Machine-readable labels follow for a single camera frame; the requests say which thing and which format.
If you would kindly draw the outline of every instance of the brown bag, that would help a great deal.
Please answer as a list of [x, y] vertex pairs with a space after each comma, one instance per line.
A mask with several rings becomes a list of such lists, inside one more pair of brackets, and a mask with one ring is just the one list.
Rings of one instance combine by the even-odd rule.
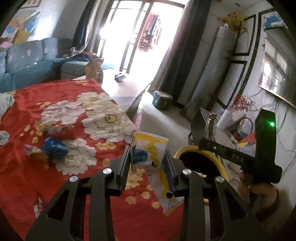
[[91, 61], [85, 66], [85, 74], [87, 79], [95, 79], [99, 84], [103, 83], [102, 63], [104, 58], [92, 56]]

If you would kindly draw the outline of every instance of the floral tablecloth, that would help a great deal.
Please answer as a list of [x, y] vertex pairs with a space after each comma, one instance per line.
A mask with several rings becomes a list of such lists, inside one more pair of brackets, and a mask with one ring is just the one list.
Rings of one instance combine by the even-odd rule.
[[[122, 156], [136, 131], [123, 110], [96, 81], [66, 80], [33, 85], [16, 92], [15, 103], [1, 120], [10, 134], [0, 147], [0, 209], [22, 239], [58, 189], [70, 177], [93, 176]], [[44, 163], [25, 156], [23, 145], [41, 147], [42, 130], [74, 125], [74, 140], [64, 140], [64, 161]], [[178, 235], [182, 207], [163, 214], [143, 170], [129, 173], [121, 197], [111, 197], [112, 219], [119, 241], [169, 241]], [[88, 211], [85, 240], [88, 240]]]

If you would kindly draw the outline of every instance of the metal screw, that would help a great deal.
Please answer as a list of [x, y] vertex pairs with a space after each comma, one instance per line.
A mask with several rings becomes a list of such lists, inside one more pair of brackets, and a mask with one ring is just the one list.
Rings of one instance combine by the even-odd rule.
[[111, 173], [112, 172], [112, 169], [111, 168], [105, 168], [104, 170], [103, 170], [103, 173], [104, 174], [109, 174], [109, 173]]
[[191, 170], [190, 170], [190, 169], [184, 169], [184, 170], [183, 170], [183, 173], [184, 173], [185, 175], [189, 175], [189, 174], [191, 174]]
[[77, 176], [71, 176], [70, 177], [70, 182], [76, 182], [78, 180], [78, 177]]
[[217, 182], [220, 182], [220, 183], [225, 181], [224, 177], [216, 177], [216, 180]]

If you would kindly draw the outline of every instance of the yellow and white snack package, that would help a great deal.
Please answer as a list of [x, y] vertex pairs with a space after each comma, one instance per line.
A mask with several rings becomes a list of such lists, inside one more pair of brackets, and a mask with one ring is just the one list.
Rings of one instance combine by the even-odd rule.
[[151, 188], [166, 216], [184, 200], [183, 197], [175, 198], [168, 186], [163, 170], [163, 157], [167, 146], [168, 138], [141, 131], [135, 133], [131, 144], [132, 171], [145, 170]]

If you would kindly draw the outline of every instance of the blue label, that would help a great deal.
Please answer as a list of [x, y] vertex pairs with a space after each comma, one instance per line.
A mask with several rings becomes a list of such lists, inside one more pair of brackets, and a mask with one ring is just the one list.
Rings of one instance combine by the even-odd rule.
[[148, 152], [136, 149], [136, 146], [133, 147], [133, 164], [137, 164], [139, 162], [146, 162], [148, 157]]

